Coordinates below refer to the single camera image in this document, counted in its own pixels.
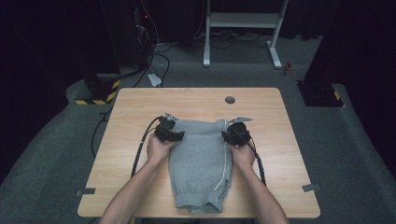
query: electrical cable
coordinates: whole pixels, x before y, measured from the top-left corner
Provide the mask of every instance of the electrical cable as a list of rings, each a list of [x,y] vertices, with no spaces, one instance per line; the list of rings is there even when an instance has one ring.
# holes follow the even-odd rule
[[[155,68],[154,68],[154,66],[152,66],[152,65],[150,66],[150,69],[149,69],[149,71],[150,71],[150,73],[153,73],[153,74],[158,74],[158,71],[157,71],[157,69],[155,69]]]
[[[168,42],[167,44],[169,44],[169,48],[163,49],[163,50],[161,50],[161,51],[156,51],[156,52],[157,52],[157,53],[164,53],[164,52],[166,52],[167,50],[171,49],[171,48],[172,48],[172,43]]]
[[[137,80],[137,82],[132,86],[132,88],[135,88],[137,86],[137,84],[139,84],[139,82],[142,80],[143,76],[147,73],[147,71],[151,67],[153,59],[154,59],[154,51],[152,52],[151,59],[146,67],[146,70],[143,72],[142,76],[140,76],[140,78]]]
[[[96,158],[96,153],[95,153],[95,151],[93,149],[93,140],[94,140],[94,138],[96,136],[96,132],[98,131],[100,124],[103,121],[106,121],[106,117],[111,112],[112,109],[113,109],[113,107],[111,107],[106,113],[100,113],[100,115],[103,115],[103,116],[100,119],[100,121],[98,122],[98,124],[96,125],[95,130],[93,131],[92,138],[91,138],[91,152],[92,152],[92,155],[93,155],[94,158]]]
[[[142,66],[141,68],[139,68],[136,71],[124,74],[122,76],[117,76],[117,77],[110,78],[107,81],[118,81],[118,80],[121,80],[121,79],[126,78],[126,77],[132,77],[134,75],[137,75],[137,74],[141,73],[143,71],[143,69],[145,69],[145,68],[146,68],[145,66]]]
[[[149,33],[146,30],[146,28],[144,28],[141,25],[136,25],[136,31],[137,31],[137,40],[140,43],[140,49],[143,49],[146,46],[146,43],[148,41]]]
[[[96,219],[97,217],[94,217],[93,219],[91,219],[91,221],[88,224],[92,224]]]
[[[171,62],[169,61],[169,59],[168,59],[166,56],[164,56],[164,55],[162,55],[162,54],[155,53],[154,55],[161,56],[161,57],[165,58],[165,60],[168,62],[168,66],[166,67],[165,73],[163,74],[163,77],[161,78],[161,87],[163,87],[163,80],[165,79],[166,74],[167,74],[168,71],[169,71],[169,67],[170,67],[170,65],[171,65]]]
[[[191,47],[200,48],[204,45],[205,45],[205,34],[201,34],[200,36],[194,38]]]
[[[134,158],[134,167],[132,168],[132,173],[131,173],[131,177],[134,176],[134,174],[136,173],[136,167],[137,167],[137,163],[139,162],[139,158],[140,158],[140,153],[142,152],[142,148],[143,145],[145,144],[145,140],[146,137],[148,136],[149,132],[151,132],[153,129],[150,129],[152,124],[156,121],[156,120],[160,120],[161,117],[157,117],[155,118],[147,127],[145,133],[142,136],[142,140],[140,140],[140,144],[139,144],[139,148],[137,149],[136,152],[136,157]]]
[[[253,146],[252,146],[247,140],[245,140],[245,138],[243,138],[243,137],[241,136],[241,134],[240,134],[239,132],[236,131],[236,129],[234,129],[234,128],[232,127],[232,130],[233,130],[233,132],[236,133],[236,135],[238,135],[238,136],[250,147],[250,149],[253,151],[254,156],[256,157],[256,161],[257,161],[258,166],[259,166],[260,178],[261,178],[261,180],[262,180],[262,183],[263,183],[265,186],[267,186],[267,184],[266,184],[266,182],[265,182],[264,168],[263,168],[263,166],[262,166],[262,159],[260,158],[259,154],[258,154],[257,151],[256,151],[256,146],[255,146],[255,144],[254,144],[253,138],[250,136],[251,141],[252,141],[252,143],[253,143]]]
[[[205,1],[202,0],[202,14],[201,14],[201,20],[200,20],[200,22],[199,22],[198,30],[197,30],[197,32],[195,33],[194,38],[198,35],[198,33],[199,33],[200,30],[201,30],[202,21],[204,20],[204,13],[205,13]]]
[[[219,33],[216,36],[219,41],[229,41],[234,39],[234,34],[232,31],[227,31],[227,33]]]
[[[142,4],[142,8],[145,10],[146,14],[148,15],[148,18],[150,19],[152,25],[154,26],[154,30],[155,30],[155,35],[157,37],[157,44],[155,45],[154,51],[155,52],[157,50],[158,44],[160,43],[160,39],[158,38],[158,31],[157,31],[157,26],[155,25],[154,20],[151,18],[151,16],[149,15],[149,12],[147,10],[147,6],[145,6],[145,4],[143,4],[143,0],[140,0],[140,3]]]
[[[269,37],[271,37],[270,35],[268,35],[267,37],[260,39],[261,36],[263,36],[263,35],[256,35],[256,37],[254,37],[250,40],[238,39],[238,37],[237,37],[235,42],[236,43],[248,43],[248,44],[258,43],[258,42],[266,41],[266,40],[268,40]]]
[[[217,39],[218,41],[229,41],[229,40],[231,40],[232,42],[231,42],[230,45],[228,45],[228,46],[226,46],[226,47],[217,47],[217,46],[214,45],[214,44],[212,43],[212,41],[211,41],[211,42],[210,42],[210,46],[213,47],[214,49],[228,49],[228,48],[230,48],[230,47],[235,43],[235,37],[234,37],[233,35],[230,35],[230,38],[229,38],[229,39],[224,39],[225,36],[226,36],[226,35],[221,35],[220,37],[217,37],[216,39]]]

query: black cable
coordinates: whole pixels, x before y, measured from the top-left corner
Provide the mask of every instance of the black cable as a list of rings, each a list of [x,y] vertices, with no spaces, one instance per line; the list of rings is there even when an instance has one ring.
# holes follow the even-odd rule
[[[143,0],[140,0],[140,4],[141,4],[143,10],[145,11],[146,15],[148,16],[148,19],[151,21],[151,24],[152,24],[152,26],[153,26],[153,28],[154,28],[154,31],[155,31],[155,36],[156,36],[156,39],[157,39],[157,44],[154,45],[155,48],[154,48],[154,50],[153,50],[153,52],[152,52],[152,53],[154,54],[154,52],[155,52],[155,51],[157,50],[157,48],[158,48],[158,44],[160,43],[160,38],[159,38],[159,36],[158,36],[157,25],[155,24],[154,20],[153,20],[153,19],[151,18],[151,16],[149,15],[149,10],[148,10],[148,3],[147,3],[147,1],[145,1],[145,3],[146,3],[146,4],[143,3]]]
[[[163,49],[163,50],[157,50],[156,52],[157,53],[163,53],[163,52],[166,52],[167,50],[171,49],[172,48],[172,43],[168,42],[168,44],[169,44],[169,48]]]
[[[194,40],[194,42],[192,43],[191,47],[192,48],[200,48],[202,46],[205,45],[205,40],[201,39],[201,38],[197,38]]]
[[[96,219],[97,217],[94,217],[93,219],[91,219],[91,221],[88,224],[92,224]]]
[[[235,37],[233,35],[230,35],[229,39],[222,39],[222,38],[224,38],[224,36],[218,37],[217,40],[219,40],[219,41],[229,41],[229,40],[231,40],[232,41],[231,44],[229,44],[226,47],[217,47],[216,45],[212,44],[212,42],[211,42],[210,46],[213,47],[214,49],[228,49],[235,43]]]
[[[154,66],[151,66],[149,69],[150,73],[158,74],[158,70],[154,68]]]
[[[131,177],[134,176],[134,174],[136,173],[136,167],[137,167],[137,163],[139,162],[140,153],[142,152],[142,148],[143,148],[143,145],[144,145],[144,143],[145,143],[145,140],[146,140],[147,135],[148,135],[149,132],[151,132],[151,130],[152,130],[152,129],[150,129],[150,128],[151,128],[151,125],[152,125],[156,120],[160,120],[160,118],[161,118],[161,117],[155,118],[155,119],[148,125],[148,127],[147,127],[145,133],[143,134],[142,140],[140,140],[140,145],[139,145],[139,148],[137,149],[136,157],[134,158],[134,167],[132,168]]]
[[[148,66],[145,70],[145,72],[142,74],[142,76],[137,80],[137,82],[132,86],[132,88],[135,88],[137,86],[137,84],[139,84],[139,82],[142,80],[143,76],[147,73],[147,71],[149,70],[149,68],[151,67],[151,63],[152,60],[154,59],[154,51],[152,52],[152,56],[151,56],[151,60],[148,63]]]
[[[166,58],[166,56],[164,56],[164,55],[162,55],[162,54],[155,53],[154,55],[161,56],[161,57],[165,58],[166,61],[168,61],[168,66],[166,67],[166,71],[165,71],[165,73],[163,74],[163,77],[161,78],[161,87],[163,87],[163,80],[165,79],[166,74],[167,74],[168,71],[169,71],[169,67],[170,67],[170,65],[171,65],[171,62],[169,61],[168,58]]]
[[[94,138],[96,136],[96,132],[98,131],[100,124],[103,121],[107,121],[106,117],[111,112],[112,109],[113,109],[113,107],[111,107],[106,113],[100,113],[100,115],[103,115],[103,116],[100,119],[100,121],[98,122],[98,124],[96,125],[95,130],[93,131],[92,138],[91,138],[91,152],[92,152],[92,155],[93,155],[94,158],[96,158],[96,153],[95,153],[95,151],[93,149],[93,140],[94,140]]]
[[[194,35],[194,38],[199,34],[199,32],[201,31],[201,26],[202,26],[202,21],[204,20],[204,14],[205,14],[205,1],[202,1],[202,13],[201,13],[201,19],[199,21],[199,26],[197,29],[197,32]]]
[[[270,36],[268,35],[268,36],[265,37],[264,39],[259,40],[260,37],[261,37],[261,35],[257,35],[256,37],[254,37],[254,38],[252,38],[252,39],[248,39],[248,40],[236,38],[236,43],[247,43],[247,44],[250,44],[250,43],[257,43],[257,42],[261,42],[261,41],[267,40]]]
[[[145,69],[145,66],[142,66],[141,68],[139,68],[136,71],[133,71],[133,72],[130,72],[130,73],[127,73],[127,74],[124,74],[124,75],[119,75],[117,77],[112,77],[112,78],[107,79],[106,81],[118,81],[118,80],[121,80],[123,78],[132,77],[134,75],[137,75],[137,74],[141,73],[144,69]]]
[[[232,130],[233,130],[233,132],[236,133],[236,135],[238,135],[238,136],[250,147],[250,149],[253,151],[254,156],[256,157],[256,161],[257,161],[258,166],[259,166],[260,178],[261,178],[261,180],[262,180],[262,183],[263,183],[265,186],[267,186],[267,184],[266,184],[266,182],[265,182],[264,167],[262,166],[262,159],[260,158],[259,154],[258,154],[257,151],[256,151],[256,146],[254,145],[254,140],[253,140],[253,138],[250,136],[251,141],[253,142],[253,146],[254,146],[254,147],[251,146],[250,143],[249,143],[247,140],[245,140],[245,138],[243,138],[239,132],[236,131],[236,129],[234,129],[234,128],[232,127]]]

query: small round object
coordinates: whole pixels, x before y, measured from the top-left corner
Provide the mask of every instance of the small round object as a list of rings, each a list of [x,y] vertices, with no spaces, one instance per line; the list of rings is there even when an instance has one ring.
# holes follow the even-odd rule
[[[225,98],[225,103],[231,105],[231,104],[235,103],[235,98],[233,98],[232,96],[227,96]]]

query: human hand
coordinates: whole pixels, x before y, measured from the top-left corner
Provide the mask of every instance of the human hand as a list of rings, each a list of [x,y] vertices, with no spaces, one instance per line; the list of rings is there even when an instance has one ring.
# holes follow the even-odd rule
[[[160,139],[152,133],[148,139],[148,159],[156,162],[161,162],[165,159],[168,154],[170,148],[175,144],[175,142],[165,141],[164,143],[160,141]]]
[[[253,150],[248,144],[244,144],[241,147],[229,145],[231,152],[233,153],[233,161],[239,167],[239,169],[251,168],[254,160],[256,159]]]

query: forearm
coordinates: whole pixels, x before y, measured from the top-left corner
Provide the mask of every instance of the forearm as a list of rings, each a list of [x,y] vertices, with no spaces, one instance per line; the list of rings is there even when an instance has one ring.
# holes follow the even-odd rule
[[[256,176],[251,167],[240,168],[252,196],[259,223],[289,223],[285,212],[274,195]]]
[[[100,223],[127,223],[149,188],[159,163],[148,161],[116,194],[104,212]]]

